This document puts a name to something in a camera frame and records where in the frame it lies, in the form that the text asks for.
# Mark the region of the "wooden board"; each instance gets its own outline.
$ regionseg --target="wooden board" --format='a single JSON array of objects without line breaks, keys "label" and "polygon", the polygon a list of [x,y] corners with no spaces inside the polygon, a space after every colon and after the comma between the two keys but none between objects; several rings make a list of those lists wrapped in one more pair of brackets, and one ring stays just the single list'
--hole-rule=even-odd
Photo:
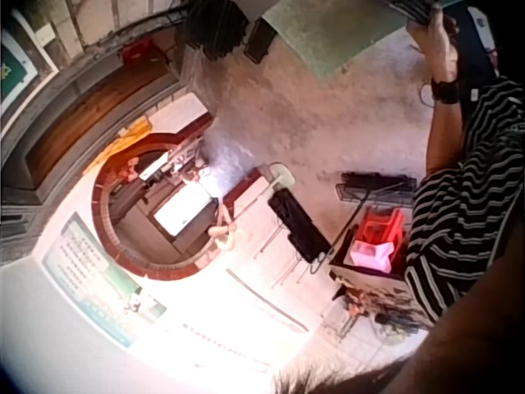
[{"label": "wooden board", "polygon": [[25,160],[38,188],[60,158],[113,108],[168,72],[162,56],[152,53],[114,71],[64,112],[31,148]]}]

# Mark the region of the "red container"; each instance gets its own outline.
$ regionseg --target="red container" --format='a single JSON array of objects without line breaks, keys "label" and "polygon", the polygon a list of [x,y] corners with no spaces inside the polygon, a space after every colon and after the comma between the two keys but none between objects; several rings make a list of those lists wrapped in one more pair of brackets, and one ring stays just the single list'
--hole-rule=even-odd
[{"label": "red container", "polygon": [[355,239],[372,245],[392,242],[394,251],[389,254],[388,258],[393,268],[397,264],[403,244],[403,219],[403,212],[399,208],[394,208],[390,215],[379,215],[367,208]]}]

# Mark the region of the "window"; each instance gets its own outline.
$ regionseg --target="window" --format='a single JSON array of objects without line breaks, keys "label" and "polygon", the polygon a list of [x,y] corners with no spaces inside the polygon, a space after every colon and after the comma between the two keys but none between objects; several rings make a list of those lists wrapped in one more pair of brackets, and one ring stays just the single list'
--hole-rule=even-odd
[{"label": "window", "polygon": [[140,179],[143,181],[148,180],[148,178],[155,173],[160,167],[167,163],[169,152],[165,152],[160,158],[151,163],[144,171],[139,175]]},{"label": "window", "polygon": [[211,199],[199,183],[191,182],[164,203],[154,217],[166,231],[176,236]]}]

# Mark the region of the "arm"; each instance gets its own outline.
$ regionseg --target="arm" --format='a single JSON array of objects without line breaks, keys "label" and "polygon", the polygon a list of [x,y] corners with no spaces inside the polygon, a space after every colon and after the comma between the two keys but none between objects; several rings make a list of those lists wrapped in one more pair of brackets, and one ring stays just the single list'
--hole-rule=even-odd
[{"label": "arm", "polygon": [[463,147],[461,107],[436,101],[427,143],[427,175],[452,168]]},{"label": "arm", "polygon": [[[432,8],[428,27],[413,22],[407,25],[407,31],[424,53],[436,82],[453,82],[458,77],[458,52],[450,43],[447,30],[454,34],[457,31],[455,22],[444,19],[439,7]],[[460,104],[443,104],[436,100],[427,144],[427,175],[457,164],[463,147],[462,129]]]}]

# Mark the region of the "stained floor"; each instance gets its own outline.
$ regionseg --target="stained floor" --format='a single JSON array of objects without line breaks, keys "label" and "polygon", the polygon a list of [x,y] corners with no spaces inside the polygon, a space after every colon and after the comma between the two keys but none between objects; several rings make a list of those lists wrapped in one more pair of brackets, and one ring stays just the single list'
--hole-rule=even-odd
[{"label": "stained floor", "polygon": [[333,241],[353,209],[336,196],[342,172],[423,175],[431,109],[418,97],[426,70],[411,45],[398,30],[326,80],[278,37],[259,65],[240,49],[202,58],[189,88],[216,117],[212,165],[233,185],[251,167],[284,163],[295,197]]}]

